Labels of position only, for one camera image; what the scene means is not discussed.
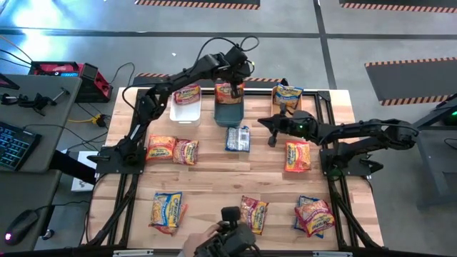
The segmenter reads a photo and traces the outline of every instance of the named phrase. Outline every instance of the computer mouse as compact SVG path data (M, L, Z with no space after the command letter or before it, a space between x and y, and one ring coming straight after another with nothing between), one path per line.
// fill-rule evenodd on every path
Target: computer mouse
M19 214L5 232L5 243L10 246L21 243L36 221L38 213L35 210L26 210Z

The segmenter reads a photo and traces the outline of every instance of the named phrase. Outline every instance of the blue snack package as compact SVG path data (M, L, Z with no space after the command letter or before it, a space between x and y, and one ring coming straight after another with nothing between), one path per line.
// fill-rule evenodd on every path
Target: blue snack package
M182 192L156 193L152 203L150 226L177 228L181 215Z
M273 102L276 105L285 104L288 107L296 109L302 93L303 89L294 86L284 86L278 83Z
M308 196L299 196L298 197L298 201L297 201L297 207L300 207L300 206L302 206L304 204L307 204L307 203L313 203L315 201L319 201L319 199L311 198L311 197L308 197ZM303 229L301 224L298 222L298 218L297 217L295 217L295 224L293 225L293 228L305 232L305 230ZM323 231L315 234L315 236L317 236L319 238L323 238Z
M226 136L226 151L251 150L251 132L248 126L243 128L228 128Z

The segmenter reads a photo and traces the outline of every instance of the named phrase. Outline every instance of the finger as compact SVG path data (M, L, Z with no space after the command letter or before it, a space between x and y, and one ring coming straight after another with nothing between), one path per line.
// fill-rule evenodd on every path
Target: finger
M214 232L217 232L218 229L220 229L220 225L214 224L210 226L208 229L206 229L205 232L203 232L203 235L210 237Z

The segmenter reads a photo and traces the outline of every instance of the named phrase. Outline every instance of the keyboard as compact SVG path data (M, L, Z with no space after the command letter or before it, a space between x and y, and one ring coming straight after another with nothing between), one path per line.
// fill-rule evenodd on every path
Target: keyboard
M0 122L0 169L18 171L40 138L41 135Z

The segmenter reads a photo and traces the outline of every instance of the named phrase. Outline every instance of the plastic wrapper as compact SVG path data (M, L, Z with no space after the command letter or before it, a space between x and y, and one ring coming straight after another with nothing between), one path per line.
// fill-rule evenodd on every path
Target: plastic wrapper
M323 200L295 207L295 214L308 237L335 226L335 218Z
M186 214L186 211L187 211L187 207L188 207L187 204L185 204L185 203L181 204L181 215L179 216L178 226L183 221L184 215ZM162 232L164 234L172 235L172 236L174 236L176 234L176 232L178 232L178 228L172 228L172 227L169 227L169 226L158 226L158 225L155 225L155 226L152 226L152 227L157 228L158 231L160 231L160 232Z
M303 89L294 86L283 86L278 83L273 103L276 105L285 104L288 107L296 109L302 93Z
M241 90L241 95L244 93L244 83L239 84L238 89ZM219 104L239 104L243 101L243 97L231 98L231 85L229 83L216 84L215 95L216 102Z
M173 93L174 101L178 105L192 104L200 100L200 86L190 84Z
M251 132L249 127L227 129L226 151L249 152L250 148Z
M152 203L150 226L177 228L181 217L182 192L156 193Z
M178 139L173 150L173 162L185 165L195 165L199 154L197 140Z
M243 196L241 198L241 222L246 223L252 233L261 235L268 203Z
M315 201L319 201L319 199L311 198L311 197L307 197L307 196L299 196L298 201L297 201L297 207L301 207L304 204L313 203ZM305 232L305 230L303 229L301 224L298 222L297 217L295 217L295 224L293 225L293 228ZM315 236L317 236L319 238L323 238L323 231L316 233Z
M149 136L148 154L146 160L159 160L173 158L173 149L176 138L173 136Z
M285 171L304 172L311 170L311 155L309 144L302 141L286 142Z

